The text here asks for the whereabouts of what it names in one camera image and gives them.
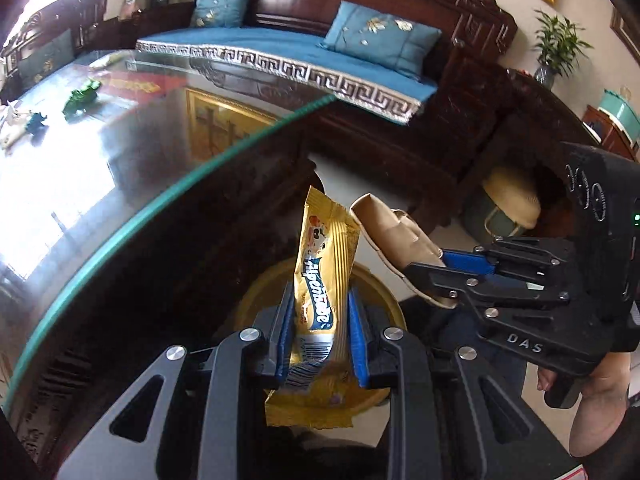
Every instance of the blue gripper pad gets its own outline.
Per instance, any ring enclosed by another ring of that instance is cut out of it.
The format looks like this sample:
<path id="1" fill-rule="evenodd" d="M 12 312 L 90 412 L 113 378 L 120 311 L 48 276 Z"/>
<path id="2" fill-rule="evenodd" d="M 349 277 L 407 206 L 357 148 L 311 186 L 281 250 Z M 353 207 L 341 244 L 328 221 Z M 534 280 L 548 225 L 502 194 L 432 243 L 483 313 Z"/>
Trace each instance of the blue gripper pad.
<path id="1" fill-rule="evenodd" d="M 495 273 L 495 266 L 492 266 L 482 254 L 443 251 L 442 261 L 451 269 L 472 272 L 481 276 Z"/>
<path id="2" fill-rule="evenodd" d="M 293 294 L 293 286 L 290 287 L 290 294 L 285 295 L 282 298 L 282 302 L 287 302 L 286 313 L 284 316 L 284 322 L 282 323 L 282 330 L 280 330 L 280 336 L 278 338 L 278 361 L 276 366 L 276 379 L 280 384 L 284 383 L 284 379 L 289 373 L 289 360 L 291 358 L 291 346 L 293 344 L 293 335 L 295 327 L 293 323 L 293 315 L 295 312 L 295 296 Z"/>
<path id="3" fill-rule="evenodd" d="M 367 319 L 362 319 L 364 309 L 361 306 L 358 291 L 350 288 L 347 295 L 347 306 L 349 309 L 349 337 L 351 342 L 351 362 L 353 363 L 353 373 L 358 379 L 361 388 L 369 387 L 369 365 L 367 355 L 367 341 L 364 335 L 363 323 L 368 323 Z"/>

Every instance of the green glass edge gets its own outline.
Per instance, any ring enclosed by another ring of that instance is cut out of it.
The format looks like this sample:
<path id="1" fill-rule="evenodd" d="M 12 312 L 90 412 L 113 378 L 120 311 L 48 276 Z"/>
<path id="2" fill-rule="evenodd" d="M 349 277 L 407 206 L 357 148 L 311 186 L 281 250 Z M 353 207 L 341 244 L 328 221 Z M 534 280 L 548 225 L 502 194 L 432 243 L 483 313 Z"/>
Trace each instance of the green glass edge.
<path id="1" fill-rule="evenodd" d="M 101 245 L 101 247 L 98 248 L 91 257 L 89 257 L 78 272 L 76 272 L 71 280 L 69 280 L 69 282 L 64 286 L 29 337 L 27 344 L 15 365 L 14 373 L 10 379 L 9 391 L 4 405 L 2 405 L 2 410 L 7 414 L 7 418 L 9 418 L 11 414 L 15 393 L 26 374 L 31 360 L 34 355 L 36 355 L 38 347 L 42 344 L 60 316 L 62 316 L 67 307 L 78 295 L 79 291 L 89 282 L 90 279 L 92 279 L 92 277 L 96 275 L 97 271 L 100 270 L 100 268 L 113 254 L 121 249 L 126 242 L 128 242 L 135 234 L 137 234 L 137 232 L 140 231 L 140 229 L 142 229 L 159 212 L 165 209 L 171 202 L 184 194 L 212 171 L 220 167 L 220 165 L 224 164 L 238 153 L 250 148 L 257 142 L 260 142 L 263 138 L 275 133 L 281 127 L 286 126 L 304 115 L 318 110 L 318 108 L 321 108 L 336 99 L 335 95 L 326 95 L 317 101 L 313 101 L 304 107 L 299 108 L 291 115 L 283 118 L 275 124 L 272 124 L 268 128 L 265 128 L 259 134 L 241 140 L 226 150 L 226 152 L 222 153 L 219 157 L 212 158 L 209 162 L 206 162 L 202 166 L 191 171 L 188 175 L 182 177 L 178 182 L 169 187 L 169 189 L 163 191 L 149 204 L 144 206 L 132 218 L 130 218 L 129 221 L 111 235 L 111 237 L 105 241 L 105 243 Z"/>

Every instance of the glass table top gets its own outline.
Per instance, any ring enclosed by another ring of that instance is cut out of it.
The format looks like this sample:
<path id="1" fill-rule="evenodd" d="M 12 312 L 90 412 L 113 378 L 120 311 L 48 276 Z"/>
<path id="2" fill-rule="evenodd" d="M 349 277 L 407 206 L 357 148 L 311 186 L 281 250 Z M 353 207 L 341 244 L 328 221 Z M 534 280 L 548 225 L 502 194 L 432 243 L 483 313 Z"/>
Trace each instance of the glass table top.
<path id="1" fill-rule="evenodd" d="M 0 154 L 0 404 L 74 288 L 155 212 L 271 125 L 334 97 L 277 76 L 131 51 L 101 72 L 94 52 L 22 98 L 47 119 Z M 98 100 L 62 114 L 89 77 Z"/>

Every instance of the teal container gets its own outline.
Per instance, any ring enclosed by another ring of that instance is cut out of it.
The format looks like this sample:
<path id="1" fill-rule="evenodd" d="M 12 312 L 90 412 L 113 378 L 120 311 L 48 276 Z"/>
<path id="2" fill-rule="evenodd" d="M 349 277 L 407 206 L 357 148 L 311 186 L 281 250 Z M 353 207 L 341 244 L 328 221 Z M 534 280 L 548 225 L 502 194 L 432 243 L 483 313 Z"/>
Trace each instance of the teal container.
<path id="1" fill-rule="evenodd" d="M 467 200 L 460 220 L 480 244 L 496 236 L 519 236 L 533 229 L 540 216 L 535 183 L 515 168 L 495 168 Z"/>
<path id="2" fill-rule="evenodd" d="M 633 146 L 640 137 L 640 119 L 626 99 L 611 90 L 605 90 L 598 109 L 609 115 L 616 126 L 622 127 Z"/>

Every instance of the blue pillow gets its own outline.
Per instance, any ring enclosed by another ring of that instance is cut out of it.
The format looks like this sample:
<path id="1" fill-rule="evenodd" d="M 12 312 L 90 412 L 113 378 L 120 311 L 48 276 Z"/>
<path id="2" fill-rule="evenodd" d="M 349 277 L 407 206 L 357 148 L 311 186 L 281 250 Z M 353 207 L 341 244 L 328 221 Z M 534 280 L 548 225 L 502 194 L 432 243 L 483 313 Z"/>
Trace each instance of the blue pillow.
<path id="1" fill-rule="evenodd" d="M 249 0 L 196 0 L 191 27 L 242 27 Z"/>
<path id="2" fill-rule="evenodd" d="M 441 35 L 439 28 L 342 2 L 320 46 L 420 79 L 422 60 Z"/>
<path id="3" fill-rule="evenodd" d="M 73 60 L 74 49 L 71 30 L 67 29 L 54 40 L 32 52 L 28 58 L 18 62 L 22 89 L 27 91 L 36 86 L 46 76 L 68 65 Z"/>

